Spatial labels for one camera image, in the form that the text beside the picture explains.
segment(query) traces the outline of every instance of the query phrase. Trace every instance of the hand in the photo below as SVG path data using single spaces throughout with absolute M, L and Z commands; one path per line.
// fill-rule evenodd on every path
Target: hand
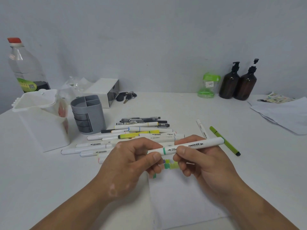
M 158 164 L 163 163 L 161 154 L 147 154 L 147 151 L 161 147 L 144 137 L 118 142 L 93 179 L 98 196 L 104 201 L 125 197 L 135 188 L 144 171 L 151 175 L 159 174 L 161 168 Z
M 204 138 L 191 135 L 176 141 L 175 145 L 198 140 L 204 140 Z M 219 146 L 199 150 L 179 146 L 173 160 L 178 162 L 185 176 L 189 177 L 193 174 L 204 192 L 221 203 L 225 198 L 238 192 L 240 188 L 247 186 Z

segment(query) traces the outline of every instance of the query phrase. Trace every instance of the yellow highlighter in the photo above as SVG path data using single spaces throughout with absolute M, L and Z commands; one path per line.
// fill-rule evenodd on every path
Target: yellow highlighter
M 136 133 L 130 133 L 130 134 L 121 134 L 118 136 L 119 139 L 126 139 L 126 138 L 132 138 L 132 137 L 136 137 L 139 136 L 140 133 L 160 133 L 159 130 L 153 130 L 153 131 L 142 131 L 142 132 L 136 132 Z

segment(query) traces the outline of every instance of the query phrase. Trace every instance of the olive green marker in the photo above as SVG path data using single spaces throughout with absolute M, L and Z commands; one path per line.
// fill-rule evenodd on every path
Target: olive green marker
M 212 132 L 213 132 L 213 134 L 214 135 L 216 135 L 217 137 L 222 137 L 224 140 L 225 140 L 225 145 L 236 155 L 236 156 L 240 156 L 241 155 L 241 153 L 238 151 L 238 150 L 236 150 L 236 148 L 235 147 L 233 147 L 213 126 L 211 126 L 210 128 L 209 128 Z

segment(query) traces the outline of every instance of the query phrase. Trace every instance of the red bottle cap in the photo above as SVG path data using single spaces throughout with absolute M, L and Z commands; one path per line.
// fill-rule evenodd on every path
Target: red bottle cap
M 21 43 L 20 38 L 7 38 L 9 43 Z

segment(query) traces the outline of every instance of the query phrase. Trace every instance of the gray desk organizer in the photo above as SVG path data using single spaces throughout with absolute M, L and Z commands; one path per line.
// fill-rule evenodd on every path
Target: gray desk organizer
M 85 135 L 106 130 L 101 102 L 97 95 L 89 95 L 72 100 L 71 108 L 79 131 Z

